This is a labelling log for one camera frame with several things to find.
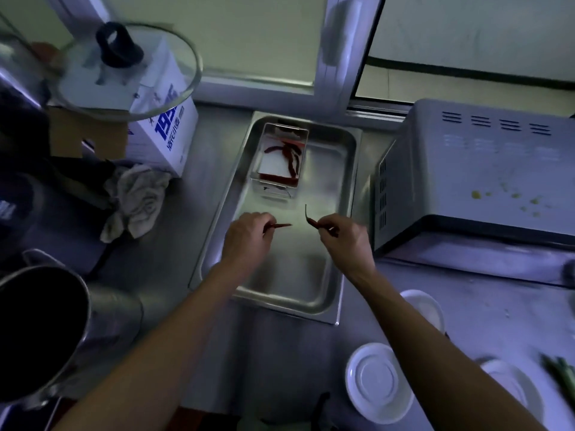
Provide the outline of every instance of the person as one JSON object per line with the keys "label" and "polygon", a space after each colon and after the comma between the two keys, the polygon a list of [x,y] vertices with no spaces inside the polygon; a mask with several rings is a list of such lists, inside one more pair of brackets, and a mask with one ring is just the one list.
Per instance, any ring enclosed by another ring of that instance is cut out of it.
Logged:
{"label": "person", "polygon": [[[226,234],[221,260],[204,281],[55,431],[161,430],[175,412],[216,313],[266,257],[276,223],[244,213]],[[507,391],[408,304],[376,268],[365,227],[337,214],[318,223],[335,266],[370,305],[431,425],[442,431],[539,431],[544,427]]]}

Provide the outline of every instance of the white bowl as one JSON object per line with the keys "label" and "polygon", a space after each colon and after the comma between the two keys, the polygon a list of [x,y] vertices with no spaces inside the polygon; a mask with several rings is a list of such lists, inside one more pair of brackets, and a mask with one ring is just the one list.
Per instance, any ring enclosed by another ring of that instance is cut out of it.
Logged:
{"label": "white bowl", "polygon": [[502,360],[489,360],[481,368],[543,423],[543,400],[533,381],[519,368]]}
{"label": "white bowl", "polygon": [[413,391],[392,348],[382,343],[368,343],[351,355],[346,389],[356,410],[376,424],[397,422],[413,404]]}
{"label": "white bowl", "polygon": [[441,306],[433,297],[421,290],[404,290],[401,296],[409,302],[427,321],[445,334],[445,318]]}

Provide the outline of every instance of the metal tray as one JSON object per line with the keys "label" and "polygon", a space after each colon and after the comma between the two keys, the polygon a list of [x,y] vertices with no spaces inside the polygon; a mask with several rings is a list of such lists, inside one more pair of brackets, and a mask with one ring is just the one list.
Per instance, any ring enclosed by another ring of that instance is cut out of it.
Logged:
{"label": "metal tray", "polygon": [[[306,166],[295,198],[267,195],[249,178],[263,126],[268,122],[309,129]],[[235,298],[337,325],[343,275],[334,267],[317,230],[306,222],[304,206],[308,205],[308,214],[314,219],[333,212],[351,215],[360,141],[358,129],[255,112],[191,284],[199,284],[194,280],[203,279],[220,260],[226,231],[234,219],[244,212],[268,211],[278,222],[293,226],[276,230],[266,260],[237,289]]]}

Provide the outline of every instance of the black lid knob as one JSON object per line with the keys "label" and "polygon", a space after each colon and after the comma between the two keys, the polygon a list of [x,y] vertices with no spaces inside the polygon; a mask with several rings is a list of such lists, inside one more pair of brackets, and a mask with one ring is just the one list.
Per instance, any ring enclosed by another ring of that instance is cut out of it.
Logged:
{"label": "black lid knob", "polygon": [[[108,39],[116,32],[112,42]],[[126,27],[119,22],[106,22],[96,32],[96,42],[102,53],[101,58],[112,68],[129,68],[139,64],[144,58],[144,51],[134,43]]]}

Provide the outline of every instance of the forearm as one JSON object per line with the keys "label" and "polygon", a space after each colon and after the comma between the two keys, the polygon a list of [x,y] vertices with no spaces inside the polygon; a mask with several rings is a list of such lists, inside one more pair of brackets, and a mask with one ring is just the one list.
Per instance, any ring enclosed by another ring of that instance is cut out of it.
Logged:
{"label": "forearm", "polygon": [[55,431],[143,431],[165,426],[188,384],[215,313],[236,286],[223,268],[214,267]]}
{"label": "forearm", "polygon": [[370,305],[435,429],[544,430],[384,277],[359,276],[353,282]]}

